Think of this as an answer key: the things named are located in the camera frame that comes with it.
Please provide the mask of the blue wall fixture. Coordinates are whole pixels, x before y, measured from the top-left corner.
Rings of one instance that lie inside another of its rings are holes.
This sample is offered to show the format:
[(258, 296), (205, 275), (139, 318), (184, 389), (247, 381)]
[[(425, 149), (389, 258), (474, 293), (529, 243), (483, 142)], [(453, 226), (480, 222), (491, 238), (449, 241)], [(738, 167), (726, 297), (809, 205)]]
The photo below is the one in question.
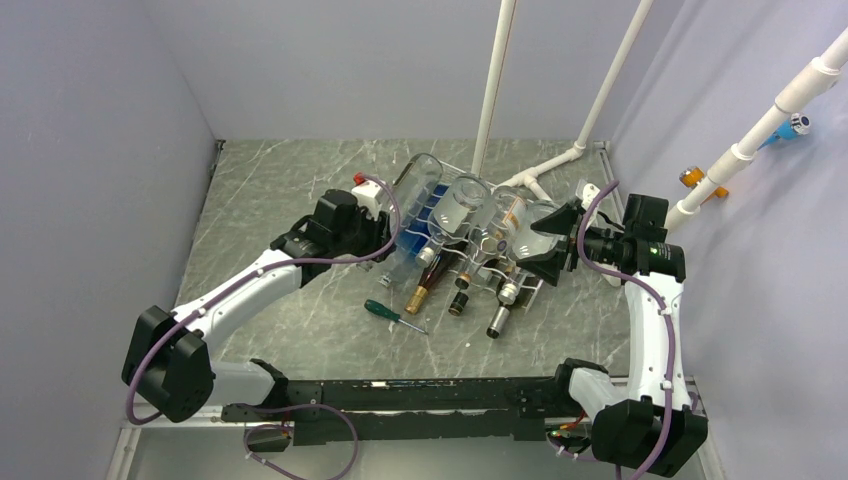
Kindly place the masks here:
[(811, 120), (806, 114), (802, 112), (793, 113), (759, 146), (759, 150), (778, 141), (788, 141), (805, 136), (809, 133), (810, 128)]

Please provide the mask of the clear bottle with orange label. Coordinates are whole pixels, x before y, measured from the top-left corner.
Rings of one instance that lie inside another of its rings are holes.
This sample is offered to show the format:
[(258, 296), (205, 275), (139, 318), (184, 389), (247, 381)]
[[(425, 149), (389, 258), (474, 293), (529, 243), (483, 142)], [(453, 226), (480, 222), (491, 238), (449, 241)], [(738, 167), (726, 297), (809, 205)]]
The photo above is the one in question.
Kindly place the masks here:
[(467, 257), (455, 286), (469, 288), (472, 277), (488, 261), (503, 255), (521, 228), (528, 200), (516, 187), (499, 186), (474, 215), (468, 235)]

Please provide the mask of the white pvc pipe frame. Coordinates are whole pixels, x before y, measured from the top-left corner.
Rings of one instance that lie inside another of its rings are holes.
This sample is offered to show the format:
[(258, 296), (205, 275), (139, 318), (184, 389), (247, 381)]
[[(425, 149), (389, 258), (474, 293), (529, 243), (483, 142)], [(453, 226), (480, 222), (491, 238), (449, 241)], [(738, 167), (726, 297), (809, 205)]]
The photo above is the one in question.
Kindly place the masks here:
[[(637, 13), (636, 1), (519, 1), (506, 46), (491, 138), (575, 140)], [(655, 1), (588, 136), (609, 140), (678, 16)]]

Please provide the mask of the tall clear glass bottle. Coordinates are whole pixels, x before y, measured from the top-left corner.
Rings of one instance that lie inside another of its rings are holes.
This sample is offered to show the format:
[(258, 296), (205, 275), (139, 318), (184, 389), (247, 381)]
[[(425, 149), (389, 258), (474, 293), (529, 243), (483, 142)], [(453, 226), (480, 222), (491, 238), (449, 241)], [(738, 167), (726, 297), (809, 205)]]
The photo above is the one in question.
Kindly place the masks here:
[(400, 233), (394, 252), (385, 261), (386, 265), (378, 282), (386, 288), (399, 286), (410, 276), (415, 260), (413, 247), (419, 237), (407, 233), (413, 226), (428, 199), (434, 193), (443, 175), (442, 164), (429, 153), (413, 155), (393, 183), (393, 193), (398, 201)]

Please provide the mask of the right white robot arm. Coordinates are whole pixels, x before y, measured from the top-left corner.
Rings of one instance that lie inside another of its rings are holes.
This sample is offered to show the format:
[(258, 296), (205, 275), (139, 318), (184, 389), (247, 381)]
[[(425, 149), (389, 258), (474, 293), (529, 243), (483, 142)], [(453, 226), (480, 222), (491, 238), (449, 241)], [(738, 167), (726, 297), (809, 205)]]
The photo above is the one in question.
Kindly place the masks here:
[(521, 416), (584, 417), (594, 458), (671, 478), (708, 436), (708, 420), (695, 413), (682, 368), (680, 304), (685, 254), (667, 243), (667, 200), (631, 194), (620, 230), (592, 226), (598, 199), (575, 199), (527, 217), (516, 239), (517, 265), (555, 285), (578, 262), (622, 281), (629, 311), (630, 360), (619, 386), (605, 367), (568, 358), (552, 378), (526, 383), (514, 393)]

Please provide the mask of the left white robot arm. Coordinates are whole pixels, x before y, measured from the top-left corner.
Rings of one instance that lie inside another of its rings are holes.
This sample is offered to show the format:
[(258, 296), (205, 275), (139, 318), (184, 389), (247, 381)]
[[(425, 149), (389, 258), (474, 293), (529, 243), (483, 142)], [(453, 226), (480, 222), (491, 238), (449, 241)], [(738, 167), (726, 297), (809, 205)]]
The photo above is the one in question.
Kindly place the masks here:
[(391, 187), (330, 189), (312, 213), (274, 239), (245, 269), (210, 292), (171, 310), (151, 306), (136, 321), (121, 371), (128, 386), (127, 420), (136, 426), (160, 417), (178, 423), (211, 399), (238, 398), (264, 420), (287, 406), (284, 375), (263, 361), (220, 364), (212, 351), (270, 304), (308, 285), (334, 265), (381, 262), (401, 231)]

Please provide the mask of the clear bottle with silver cap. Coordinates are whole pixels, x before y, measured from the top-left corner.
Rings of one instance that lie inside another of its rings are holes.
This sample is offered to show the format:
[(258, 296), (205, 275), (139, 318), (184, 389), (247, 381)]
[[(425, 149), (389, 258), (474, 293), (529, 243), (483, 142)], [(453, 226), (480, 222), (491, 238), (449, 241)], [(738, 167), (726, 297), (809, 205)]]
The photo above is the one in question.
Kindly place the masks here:
[(444, 246), (463, 240), (471, 218), (490, 194), (490, 187), (480, 177), (470, 173), (458, 175), (428, 216), (429, 239), (416, 255), (416, 264), (429, 266)]

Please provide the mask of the white pvc pipe right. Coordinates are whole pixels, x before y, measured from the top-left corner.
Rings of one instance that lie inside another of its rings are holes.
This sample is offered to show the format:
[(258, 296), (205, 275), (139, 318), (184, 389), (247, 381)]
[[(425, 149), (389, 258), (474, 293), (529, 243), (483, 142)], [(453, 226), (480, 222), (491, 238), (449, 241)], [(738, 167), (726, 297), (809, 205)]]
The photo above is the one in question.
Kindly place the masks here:
[(717, 188), (752, 163), (758, 148), (773, 131), (837, 83), (846, 63), (847, 32), (842, 31), (778, 93), (770, 108), (706, 170), (694, 189), (670, 208), (665, 228), (673, 232), (697, 215), (701, 205)]

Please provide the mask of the dark bottle with gold foil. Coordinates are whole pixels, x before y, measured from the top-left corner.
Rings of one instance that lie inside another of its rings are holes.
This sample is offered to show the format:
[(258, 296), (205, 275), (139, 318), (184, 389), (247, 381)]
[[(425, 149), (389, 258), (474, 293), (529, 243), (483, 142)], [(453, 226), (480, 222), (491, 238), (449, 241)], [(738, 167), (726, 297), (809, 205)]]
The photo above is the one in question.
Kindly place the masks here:
[(442, 250), (435, 256), (430, 265), (422, 272), (415, 291), (406, 303), (404, 308), (406, 313), (415, 315), (419, 312), (422, 304), (429, 296), (429, 293), (448, 273), (449, 269), (454, 266), (459, 258), (460, 253), (458, 251)]

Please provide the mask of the clear bottle held by right gripper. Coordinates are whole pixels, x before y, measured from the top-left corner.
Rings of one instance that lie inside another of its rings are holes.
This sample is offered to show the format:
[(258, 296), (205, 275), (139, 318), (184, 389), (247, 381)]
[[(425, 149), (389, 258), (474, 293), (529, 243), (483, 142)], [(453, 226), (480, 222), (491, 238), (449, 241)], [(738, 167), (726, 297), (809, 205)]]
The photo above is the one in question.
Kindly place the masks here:
[(507, 258), (511, 262), (517, 263), (528, 257), (545, 254), (563, 239), (561, 234), (538, 233), (531, 228), (532, 223), (555, 213), (558, 208), (558, 205), (546, 200), (537, 200), (529, 205), (521, 228), (507, 250)]

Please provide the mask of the blue plastic bottle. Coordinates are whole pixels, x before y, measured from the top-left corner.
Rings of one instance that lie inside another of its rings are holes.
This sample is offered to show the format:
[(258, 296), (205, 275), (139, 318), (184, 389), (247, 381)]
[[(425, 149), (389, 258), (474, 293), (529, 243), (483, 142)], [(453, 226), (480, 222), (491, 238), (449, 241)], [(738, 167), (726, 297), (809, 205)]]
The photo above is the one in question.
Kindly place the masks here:
[(446, 184), (438, 184), (434, 192), (426, 200), (417, 216), (410, 222), (405, 230), (400, 234), (396, 243), (397, 249), (395, 255), (401, 262), (414, 262), (414, 257), (429, 239), (429, 230), (427, 220), (432, 209), (447, 191)]

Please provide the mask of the green handled screwdriver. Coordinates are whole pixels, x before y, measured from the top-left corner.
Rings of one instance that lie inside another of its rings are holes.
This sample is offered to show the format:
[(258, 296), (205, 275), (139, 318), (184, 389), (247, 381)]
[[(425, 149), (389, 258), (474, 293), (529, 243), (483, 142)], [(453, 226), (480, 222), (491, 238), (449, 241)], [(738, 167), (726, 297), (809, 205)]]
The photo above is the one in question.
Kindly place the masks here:
[(406, 326), (406, 327), (408, 327), (408, 328), (410, 328), (410, 329), (412, 329), (412, 330), (414, 330), (418, 333), (421, 333), (423, 335), (428, 335), (428, 332), (425, 329), (404, 320), (402, 318), (401, 314), (393, 311), (391, 308), (383, 305), (380, 302), (377, 302), (376, 300), (367, 299), (364, 302), (364, 308), (369, 313), (371, 313), (371, 314), (373, 314), (377, 317), (383, 318), (387, 321), (394, 322), (394, 323), (397, 323), (397, 324), (400, 324), (400, 325), (404, 325), (404, 326)]

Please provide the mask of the bottle with black cap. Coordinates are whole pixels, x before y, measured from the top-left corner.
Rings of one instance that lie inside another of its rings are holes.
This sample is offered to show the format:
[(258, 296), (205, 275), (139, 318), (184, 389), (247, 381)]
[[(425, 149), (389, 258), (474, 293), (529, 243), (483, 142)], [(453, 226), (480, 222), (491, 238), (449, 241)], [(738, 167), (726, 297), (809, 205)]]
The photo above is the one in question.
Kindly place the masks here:
[(448, 312), (456, 317), (461, 316), (465, 311), (468, 301), (469, 296), (466, 293), (463, 291), (457, 292), (448, 307)]

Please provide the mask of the orange wall fixture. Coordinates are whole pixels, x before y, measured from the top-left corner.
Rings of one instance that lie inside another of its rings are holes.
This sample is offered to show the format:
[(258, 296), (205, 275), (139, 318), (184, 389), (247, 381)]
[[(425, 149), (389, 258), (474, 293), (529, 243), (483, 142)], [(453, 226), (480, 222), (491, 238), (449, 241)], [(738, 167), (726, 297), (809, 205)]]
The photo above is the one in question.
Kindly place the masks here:
[[(680, 182), (693, 190), (704, 178), (706, 174), (697, 166), (690, 166), (684, 169), (679, 175)], [(729, 195), (729, 191), (719, 186), (717, 187), (705, 200), (702, 201), (702, 204), (712, 200), (712, 199), (724, 199)]]

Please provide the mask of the green bottle with silver foil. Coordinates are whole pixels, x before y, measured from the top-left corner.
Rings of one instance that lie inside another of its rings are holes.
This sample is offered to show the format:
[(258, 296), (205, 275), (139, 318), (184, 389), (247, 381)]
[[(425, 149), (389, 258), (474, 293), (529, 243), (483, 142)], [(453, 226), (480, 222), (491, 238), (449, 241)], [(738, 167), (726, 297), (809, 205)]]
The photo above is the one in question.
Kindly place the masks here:
[(517, 269), (500, 282), (497, 290), (498, 306), (486, 329), (486, 335), (498, 339), (504, 332), (511, 314), (531, 304), (540, 279), (526, 270)]

